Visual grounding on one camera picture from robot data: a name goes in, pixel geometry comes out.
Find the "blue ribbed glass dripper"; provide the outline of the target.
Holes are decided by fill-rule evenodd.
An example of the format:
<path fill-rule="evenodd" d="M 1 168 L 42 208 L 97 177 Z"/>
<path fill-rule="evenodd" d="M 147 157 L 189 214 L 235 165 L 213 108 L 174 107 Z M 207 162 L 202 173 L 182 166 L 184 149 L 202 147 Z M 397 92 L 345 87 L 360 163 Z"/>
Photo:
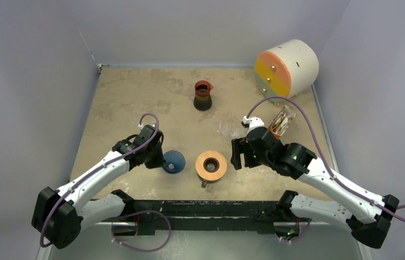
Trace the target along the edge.
<path fill-rule="evenodd" d="M 170 150 L 164 153 L 163 157 L 165 163 L 162 168 L 166 173 L 177 174 L 184 170 L 185 157 L 181 152 Z"/>

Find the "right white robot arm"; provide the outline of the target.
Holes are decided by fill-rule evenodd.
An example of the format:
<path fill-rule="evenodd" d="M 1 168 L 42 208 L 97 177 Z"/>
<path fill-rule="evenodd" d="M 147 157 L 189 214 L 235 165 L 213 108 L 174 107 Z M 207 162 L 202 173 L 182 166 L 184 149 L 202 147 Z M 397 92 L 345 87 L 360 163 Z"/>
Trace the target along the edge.
<path fill-rule="evenodd" d="M 236 170 L 268 166 L 281 176 L 308 184 L 332 198 L 322 201 L 287 190 L 277 205 L 281 219 L 297 217 L 336 225 L 350 231 L 358 242 L 374 249 L 381 248 L 391 227 L 392 216 L 387 210 L 395 212 L 399 204 L 395 196 L 380 196 L 361 188 L 326 169 L 323 160 L 305 146 L 283 144 L 265 127 L 250 131 L 246 137 L 233 139 L 231 144 L 230 162 Z"/>

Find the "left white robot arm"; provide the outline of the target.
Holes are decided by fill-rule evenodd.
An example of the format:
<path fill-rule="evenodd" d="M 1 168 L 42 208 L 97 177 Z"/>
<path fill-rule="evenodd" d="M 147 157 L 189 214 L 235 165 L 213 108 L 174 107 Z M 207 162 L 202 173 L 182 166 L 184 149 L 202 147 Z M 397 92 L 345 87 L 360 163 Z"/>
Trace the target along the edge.
<path fill-rule="evenodd" d="M 117 217 L 126 222 L 133 217 L 134 200 L 123 191 L 102 199 L 93 197 L 104 187 L 133 168 L 144 164 L 159 168 L 164 164 L 162 135 L 158 125 L 141 125 L 134 140 L 117 142 L 87 172 L 56 189 L 44 188 L 37 196 L 31 220 L 40 232 L 40 246 L 63 249 L 79 233 L 103 220 Z"/>

